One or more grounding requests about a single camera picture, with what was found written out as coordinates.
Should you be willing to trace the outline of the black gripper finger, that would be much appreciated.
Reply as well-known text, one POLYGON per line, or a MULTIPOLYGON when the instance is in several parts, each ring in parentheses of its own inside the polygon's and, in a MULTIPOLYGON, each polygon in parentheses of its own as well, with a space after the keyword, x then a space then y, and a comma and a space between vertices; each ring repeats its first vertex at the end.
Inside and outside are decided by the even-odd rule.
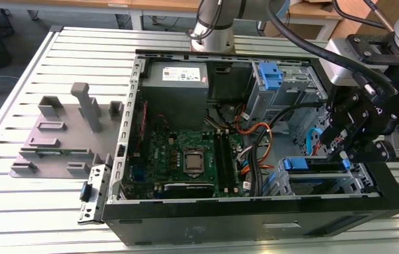
POLYGON ((349 148, 368 119, 368 111, 362 108, 360 95, 353 94, 344 101, 334 103, 330 109, 329 126, 320 134, 320 142, 329 146, 341 132, 345 131, 342 148, 349 148))
POLYGON ((372 135, 366 137, 345 130, 342 140, 328 154, 328 161, 346 158, 350 162, 399 162, 399 126, 382 140, 373 142, 372 135))

